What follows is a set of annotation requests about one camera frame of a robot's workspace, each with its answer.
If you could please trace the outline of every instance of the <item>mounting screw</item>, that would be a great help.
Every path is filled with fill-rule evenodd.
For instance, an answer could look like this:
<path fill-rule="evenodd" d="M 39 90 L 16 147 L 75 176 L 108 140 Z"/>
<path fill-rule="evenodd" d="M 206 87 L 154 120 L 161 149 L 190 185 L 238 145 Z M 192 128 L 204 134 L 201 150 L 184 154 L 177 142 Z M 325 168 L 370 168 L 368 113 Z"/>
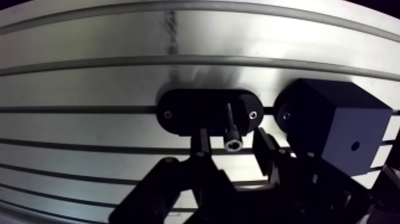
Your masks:
<path fill-rule="evenodd" d="M 236 153 L 243 147 L 243 143 L 238 139 L 232 139 L 225 143 L 225 150 L 230 153 Z"/>
<path fill-rule="evenodd" d="M 166 119 L 171 119 L 172 118 L 172 113 L 169 110 L 167 110 L 166 112 L 164 112 L 164 117 Z"/>
<path fill-rule="evenodd" d="M 284 119 L 284 120 L 289 120 L 289 119 L 290 119 L 290 116 L 291 116 L 291 114 L 290 114 L 289 112 L 286 112 L 286 113 L 283 115 L 283 119 Z"/>
<path fill-rule="evenodd" d="M 250 113 L 249 113 L 249 118 L 250 118 L 251 120 L 256 119 L 256 118 L 257 118 L 257 112 L 255 112 L 255 111 L 250 112 Z"/>

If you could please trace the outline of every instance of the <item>black mechanical part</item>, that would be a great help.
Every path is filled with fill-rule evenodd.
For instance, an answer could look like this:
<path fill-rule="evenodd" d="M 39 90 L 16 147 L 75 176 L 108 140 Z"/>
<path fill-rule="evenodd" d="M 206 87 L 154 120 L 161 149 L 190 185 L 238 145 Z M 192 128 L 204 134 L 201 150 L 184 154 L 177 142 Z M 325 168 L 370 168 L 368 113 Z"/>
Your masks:
<path fill-rule="evenodd" d="M 272 135 L 267 134 L 260 127 L 254 130 L 252 150 L 264 176 L 271 176 L 274 167 L 273 158 L 279 149 L 280 147 Z"/>
<path fill-rule="evenodd" d="M 383 166 L 372 192 L 381 207 L 400 212 L 400 171 L 387 165 Z"/>
<path fill-rule="evenodd" d="M 350 176 L 369 171 L 392 114 L 353 83 L 312 79 L 288 86 L 274 108 L 298 157 L 312 153 Z"/>
<path fill-rule="evenodd" d="M 224 136 L 227 104 L 240 136 L 253 131 L 264 117 L 260 100 L 246 90 L 175 89 L 158 102 L 157 120 L 165 130 L 180 136 L 192 136 L 201 128 L 206 128 L 210 136 Z"/>
<path fill-rule="evenodd" d="M 164 223 L 165 217 L 180 196 L 174 171 L 179 161 L 167 157 L 160 160 L 134 190 L 110 214 L 110 224 Z"/>
<path fill-rule="evenodd" d="M 161 98 L 157 117 L 166 130 L 191 136 L 189 159 L 162 159 L 111 213 L 110 224 L 163 223 L 180 192 L 188 189 L 198 204 L 188 224 L 356 224 L 368 216 L 368 224 L 399 223 L 399 136 L 372 190 L 349 176 L 364 170 L 385 131 L 388 110 L 391 114 L 361 88 L 352 83 L 299 80 L 285 89 L 274 111 L 291 149 L 280 148 L 272 135 L 256 128 L 263 109 L 252 93 L 183 91 L 197 96 L 190 102 L 190 97 L 177 96 L 180 91 Z M 235 189 L 212 160 L 210 136 L 241 141 L 253 129 L 252 151 L 268 183 L 253 190 Z"/>

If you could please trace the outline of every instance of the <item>black metal block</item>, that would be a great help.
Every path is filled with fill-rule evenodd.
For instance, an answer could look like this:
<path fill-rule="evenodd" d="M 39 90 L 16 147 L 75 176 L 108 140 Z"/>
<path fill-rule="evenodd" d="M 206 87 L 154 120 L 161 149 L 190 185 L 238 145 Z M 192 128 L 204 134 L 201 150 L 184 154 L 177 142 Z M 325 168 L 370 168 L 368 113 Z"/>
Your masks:
<path fill-rule="evenodd" d="M 348 82 L 299 79 L 274 105 L 298 157 L 321 157 L 347 175 L 369 171 L 392 109 Z"/>
<path fill-rule="evenodd" d="M 157 105 L 157 120 L 168 132 L 192 136 L 207 129 L 209 136 L 224 136 L 228 128 L 227 104 L 237 131 L 245 136 L 260 125 L 264 108 L 252 92 L 239 89 L 174 89 Z"/>

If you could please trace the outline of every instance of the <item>black bracket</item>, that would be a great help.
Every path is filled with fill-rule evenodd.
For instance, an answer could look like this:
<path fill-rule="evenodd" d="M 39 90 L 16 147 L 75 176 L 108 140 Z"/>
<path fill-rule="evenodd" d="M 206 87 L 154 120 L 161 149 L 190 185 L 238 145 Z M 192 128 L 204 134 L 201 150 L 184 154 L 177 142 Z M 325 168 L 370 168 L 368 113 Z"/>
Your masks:
<path fill-rule="evenodd" d="M 233 123 L 245 136 L 260 125 L 264 109 L 252 92 L 236 89 L 175 89 L 167 92 L 157 106 L 160 125 L 176 135 L 192 136 L 201 128 L 210 136 L 224 136 L 229 127 L 227 105 Z"/>

